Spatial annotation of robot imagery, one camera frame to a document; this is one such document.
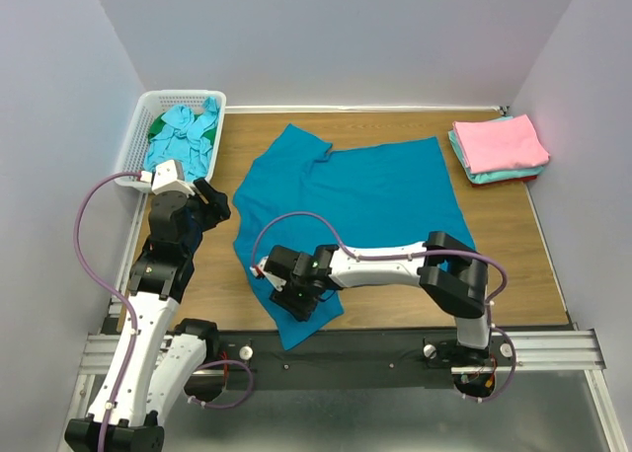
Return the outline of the teal blue t-shirt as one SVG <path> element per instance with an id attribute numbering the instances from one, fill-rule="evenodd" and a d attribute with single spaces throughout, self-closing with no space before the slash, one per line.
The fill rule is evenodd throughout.
<path id="1" fill-rule="evenodd" d="M 244 268 L 275 245 L 306 253 L 337 240 L 385 248 L 442 231 L 475 246 L 434 137 L 336 150 L 289 125 L 254 161 L 233 203 Z"/>

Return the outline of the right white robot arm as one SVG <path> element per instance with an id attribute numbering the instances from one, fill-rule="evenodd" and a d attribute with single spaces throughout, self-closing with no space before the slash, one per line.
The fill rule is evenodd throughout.
<path id="1" fill-rule="evenodd" d="M 306 322 L 328 291 L 405 285 L 424 290 L 456 326 L 455 365 L 474 365 L 490 353 L 486 305 L 489 262 L 444 232 L 407 246 L 358 249 L 320 245 L 312 254 L 276 245 L 251 272 L 273 287 L 271 301 Z"/>

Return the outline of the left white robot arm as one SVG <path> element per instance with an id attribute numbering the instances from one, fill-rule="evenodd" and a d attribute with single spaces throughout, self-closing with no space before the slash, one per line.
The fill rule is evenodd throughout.
<path id="1" fill-rule="evenodd" d="M 149 232 L 129 273 L 126 318 L 105 381 L 86 415 L 68 422 L 73 451 L 159 451 L 165 422 L 195 369 L 211 366 L 219 333 L 210 321 L 169 327 L 193 276 L 205 231 L 229 219 L 225 193 L 205 179 L 156 194 Z"/>

